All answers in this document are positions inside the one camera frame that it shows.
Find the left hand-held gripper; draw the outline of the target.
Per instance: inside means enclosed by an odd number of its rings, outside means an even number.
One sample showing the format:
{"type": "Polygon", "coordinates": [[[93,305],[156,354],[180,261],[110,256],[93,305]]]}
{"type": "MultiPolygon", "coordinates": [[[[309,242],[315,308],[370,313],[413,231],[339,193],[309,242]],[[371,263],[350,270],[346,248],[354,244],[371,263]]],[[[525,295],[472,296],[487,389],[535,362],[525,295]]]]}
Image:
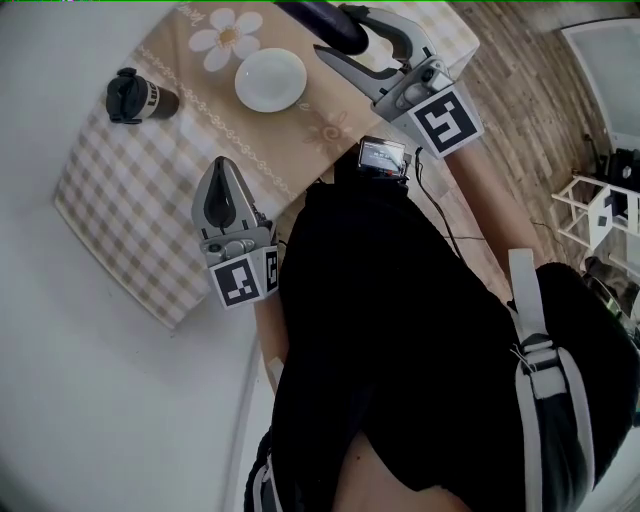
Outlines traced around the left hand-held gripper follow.
{"type": "Polygon", "coordinates": [[[264,300],[278,289],[273,223],[258,223],[255,200],[233,160],[219,156],[211,163],[196,188],[191,215],[225,310],[264,300]]]}

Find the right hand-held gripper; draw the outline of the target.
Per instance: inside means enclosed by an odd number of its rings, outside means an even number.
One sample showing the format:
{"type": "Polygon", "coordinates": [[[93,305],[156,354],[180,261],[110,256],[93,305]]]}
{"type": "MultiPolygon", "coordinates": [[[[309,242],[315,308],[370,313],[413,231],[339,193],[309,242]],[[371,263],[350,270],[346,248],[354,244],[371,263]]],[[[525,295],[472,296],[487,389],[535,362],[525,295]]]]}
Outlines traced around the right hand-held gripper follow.
{"type": "Polygon", "coordinates": [[[339,9],[392,44],[392,57],[420,64],[403,78],[395,68],[374,71],[342,52],[319,45],[316,55],[374,104],[372,110],[431,156],[442,159],[484,133],[466,91],[450,77],[425,30],[395,12],[364,5],[339,9]]]}

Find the purple eggplant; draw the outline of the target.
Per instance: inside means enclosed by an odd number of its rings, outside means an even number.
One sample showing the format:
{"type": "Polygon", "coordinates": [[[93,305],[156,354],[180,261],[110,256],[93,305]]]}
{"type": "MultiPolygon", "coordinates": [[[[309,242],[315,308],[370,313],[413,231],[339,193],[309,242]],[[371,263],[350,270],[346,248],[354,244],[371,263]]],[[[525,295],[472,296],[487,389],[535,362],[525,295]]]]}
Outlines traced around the purple eggplant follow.
{"type": "Polygon", "coordinates": [[[329,47],[346,55],[359,55],[368,48],[368,34],[362,26],[345,11],[325,0],[286,0],[274,2],[274,5],[329,47]]]}

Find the person's right forearm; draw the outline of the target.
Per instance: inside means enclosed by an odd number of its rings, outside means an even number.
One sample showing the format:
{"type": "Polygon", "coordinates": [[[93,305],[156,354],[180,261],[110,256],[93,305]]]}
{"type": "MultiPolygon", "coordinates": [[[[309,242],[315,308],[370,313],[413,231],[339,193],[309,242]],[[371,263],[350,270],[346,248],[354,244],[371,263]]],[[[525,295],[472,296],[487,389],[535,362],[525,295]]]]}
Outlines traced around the person's right forearm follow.
{"type": "Polygon", "coordinates": [[[511,249],[531,249],[537,267],[545,263],[543,247],[527,212],[495,172],[478,141],[445,157],[475,221],[507,277],[511,249]]]}

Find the person's left forearm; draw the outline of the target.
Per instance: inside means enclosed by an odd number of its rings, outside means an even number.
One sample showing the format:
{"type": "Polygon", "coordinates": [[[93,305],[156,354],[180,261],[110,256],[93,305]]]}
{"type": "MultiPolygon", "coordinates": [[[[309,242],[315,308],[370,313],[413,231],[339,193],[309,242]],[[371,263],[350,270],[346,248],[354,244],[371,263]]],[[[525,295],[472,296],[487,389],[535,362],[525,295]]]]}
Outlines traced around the person's left forearm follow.
{"type": "Polygon", "coordinates": [[[270,385],[277,392],[289,351],[289,339],[280,294],[254,304],[257,338],[270,385]]]}

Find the white round plate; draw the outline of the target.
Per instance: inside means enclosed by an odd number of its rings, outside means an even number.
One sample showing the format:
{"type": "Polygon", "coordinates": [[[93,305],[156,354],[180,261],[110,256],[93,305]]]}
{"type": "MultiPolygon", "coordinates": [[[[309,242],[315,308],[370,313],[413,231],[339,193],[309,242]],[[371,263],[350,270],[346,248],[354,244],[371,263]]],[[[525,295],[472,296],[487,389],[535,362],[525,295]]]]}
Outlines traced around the white round plate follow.
{"type": "Polygon", "coordinates": [[[307,85],[302,60],[281,48],[266,48],[245,59],[235,75],[240,102],[258,113],[276,113],[294,105],[307,85]]]}

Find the black lidded drink bottle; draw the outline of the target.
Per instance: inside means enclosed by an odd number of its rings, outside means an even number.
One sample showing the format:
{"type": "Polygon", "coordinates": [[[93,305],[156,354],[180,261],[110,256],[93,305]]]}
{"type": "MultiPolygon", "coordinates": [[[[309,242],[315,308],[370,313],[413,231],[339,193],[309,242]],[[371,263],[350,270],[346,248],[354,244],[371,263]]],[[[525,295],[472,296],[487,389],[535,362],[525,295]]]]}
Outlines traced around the black lidded drink bottle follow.
{"type": "Polygon", "coordinates": [[[122,68],[107,86],[105,107],[116,124],[140,124],[146,119],[166,120],[180,106],[178,96],[145,79],[135,68],[122,68]]]}

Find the person in dark shirt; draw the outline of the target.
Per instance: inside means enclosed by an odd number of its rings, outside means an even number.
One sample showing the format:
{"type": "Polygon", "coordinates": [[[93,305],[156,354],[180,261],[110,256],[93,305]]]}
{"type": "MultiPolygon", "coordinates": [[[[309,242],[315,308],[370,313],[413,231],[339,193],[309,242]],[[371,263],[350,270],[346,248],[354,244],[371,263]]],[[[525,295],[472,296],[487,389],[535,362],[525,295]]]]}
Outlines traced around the person in dark shirt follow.
{"type": "Polygon", "coordinates": [[[576,512],[627,436],[640,355],[571,267],[511,249],[503,303],[397,185],[307,193],[284,257],[289,351],[246,506],[332,512],[359,433],[413,491],[576,512]]]}

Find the white framed door panel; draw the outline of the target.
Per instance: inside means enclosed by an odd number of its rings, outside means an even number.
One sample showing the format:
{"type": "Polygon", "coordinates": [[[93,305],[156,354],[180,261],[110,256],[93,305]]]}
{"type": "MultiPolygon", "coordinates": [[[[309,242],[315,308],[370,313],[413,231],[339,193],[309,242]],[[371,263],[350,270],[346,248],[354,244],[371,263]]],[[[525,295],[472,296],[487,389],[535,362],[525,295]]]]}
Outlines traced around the white framed door panel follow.
{"type": "Polygon", "coordinates": [[[565,27],[593,92],[611,146],[640,150],[640,18],[615,18],[565,27]]]}

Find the black floor equipment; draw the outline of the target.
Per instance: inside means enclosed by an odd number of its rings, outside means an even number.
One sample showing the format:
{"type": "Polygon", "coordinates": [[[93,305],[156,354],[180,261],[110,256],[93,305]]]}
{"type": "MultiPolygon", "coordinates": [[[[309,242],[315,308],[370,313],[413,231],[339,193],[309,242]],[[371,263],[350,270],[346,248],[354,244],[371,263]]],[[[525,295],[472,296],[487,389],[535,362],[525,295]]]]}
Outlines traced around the black floor equipment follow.
{"type": "Polygon", "coordinates": [[[594,161],[590,177],[640,193],[640,150],[617,149],[604,154],[597,150],[589,134],[583,135],[583,141],[589,144],[594,161]]]}

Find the white rack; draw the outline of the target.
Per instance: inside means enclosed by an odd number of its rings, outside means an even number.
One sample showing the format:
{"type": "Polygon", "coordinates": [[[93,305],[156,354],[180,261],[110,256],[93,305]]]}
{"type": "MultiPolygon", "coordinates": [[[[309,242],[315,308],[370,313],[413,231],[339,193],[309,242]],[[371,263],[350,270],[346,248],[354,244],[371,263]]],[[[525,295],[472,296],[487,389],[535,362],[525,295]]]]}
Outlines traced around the white rack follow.
{"type": "Polygon", "coordinates": [[[557,232],[588,250],[594,251],[613,229],[640,238],[640,193],[587,176],[576,175],[558,193],[554,201],[570,208],[571,221],[557,232]],[[581,184],[594,188],[592,199],[583,202],[574,197],[581,184]]]}

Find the person's bare leg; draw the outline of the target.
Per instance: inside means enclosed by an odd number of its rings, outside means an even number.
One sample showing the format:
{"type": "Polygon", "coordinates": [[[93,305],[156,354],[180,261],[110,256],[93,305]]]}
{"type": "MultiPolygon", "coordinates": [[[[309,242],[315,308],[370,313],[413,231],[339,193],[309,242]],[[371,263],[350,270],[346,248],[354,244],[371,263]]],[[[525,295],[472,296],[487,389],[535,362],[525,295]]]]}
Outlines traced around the person's bare leg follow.
{"type": "Polygon", "coordinates": [[[472,512],[440,487],[413,491],[384,465],[359,432],[344,457],[332,512],[472,512]]]}

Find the black chest recorder device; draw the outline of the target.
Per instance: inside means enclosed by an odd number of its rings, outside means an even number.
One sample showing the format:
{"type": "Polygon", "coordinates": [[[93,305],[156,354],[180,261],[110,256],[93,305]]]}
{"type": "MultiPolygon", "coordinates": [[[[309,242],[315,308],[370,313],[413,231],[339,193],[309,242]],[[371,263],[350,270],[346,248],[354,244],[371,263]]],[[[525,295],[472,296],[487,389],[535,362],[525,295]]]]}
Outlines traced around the black chest recorder device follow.
{"type": "Polygon", "coordinates": [[[358,167],[388,178],[402,178],[406,174],[405,145],[373,136],[360,140],[358,167]]]}

